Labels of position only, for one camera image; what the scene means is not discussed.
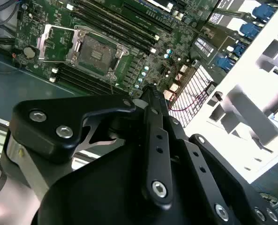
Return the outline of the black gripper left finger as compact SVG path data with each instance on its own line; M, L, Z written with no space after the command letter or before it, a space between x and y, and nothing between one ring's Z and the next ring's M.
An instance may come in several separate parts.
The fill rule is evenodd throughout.
M9 158L43 200L64 176L133 145L143 157L143 197L155 206L171 206L169 134L156 91L151 84L139 99L103 95L20 102L10 122Z

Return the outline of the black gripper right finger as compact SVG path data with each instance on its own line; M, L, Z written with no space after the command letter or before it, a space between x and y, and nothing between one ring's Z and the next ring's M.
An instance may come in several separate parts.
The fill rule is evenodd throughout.
M187 137L179 121L168 115L164 95L155 96L164 114L169 139L196 190L201 221L198 225L278 225L271 205L201 135Z

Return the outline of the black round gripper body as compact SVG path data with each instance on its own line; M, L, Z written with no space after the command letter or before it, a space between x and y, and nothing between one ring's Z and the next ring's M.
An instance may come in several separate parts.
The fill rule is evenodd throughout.
M143 157L123 146L64 176L48 190L39 225L212 225L186 167L171 162L173 203L161 210L141 191Z

